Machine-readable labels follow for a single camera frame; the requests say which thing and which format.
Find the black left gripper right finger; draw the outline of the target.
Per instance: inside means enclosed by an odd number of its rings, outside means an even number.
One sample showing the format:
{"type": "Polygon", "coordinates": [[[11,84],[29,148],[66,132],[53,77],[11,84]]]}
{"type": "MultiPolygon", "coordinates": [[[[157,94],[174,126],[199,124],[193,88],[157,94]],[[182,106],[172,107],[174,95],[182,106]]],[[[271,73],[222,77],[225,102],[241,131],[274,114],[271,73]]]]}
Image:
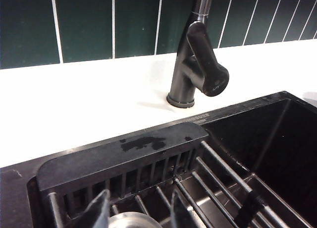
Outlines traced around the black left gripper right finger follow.
{"type": "Polygon", "coordinates": [[[171,226],[173,228],[197,228],[197,224],[194,222],[193,217],[187,210],[180,194],[177,190],[172,193],[171,207],[171,226]]]}

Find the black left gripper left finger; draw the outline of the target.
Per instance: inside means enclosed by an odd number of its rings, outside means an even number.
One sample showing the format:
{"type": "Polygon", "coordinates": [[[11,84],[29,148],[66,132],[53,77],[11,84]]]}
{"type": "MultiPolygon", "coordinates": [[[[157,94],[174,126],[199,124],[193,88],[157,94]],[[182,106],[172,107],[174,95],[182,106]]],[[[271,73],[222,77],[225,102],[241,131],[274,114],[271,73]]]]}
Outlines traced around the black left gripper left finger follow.
{"type": "Polygon", "coordinates": [[[91,209],[93,211],[91,228],[107,228],[109,224],[109,198],[110,191],[104,189],[92,201],[91,209]]]}

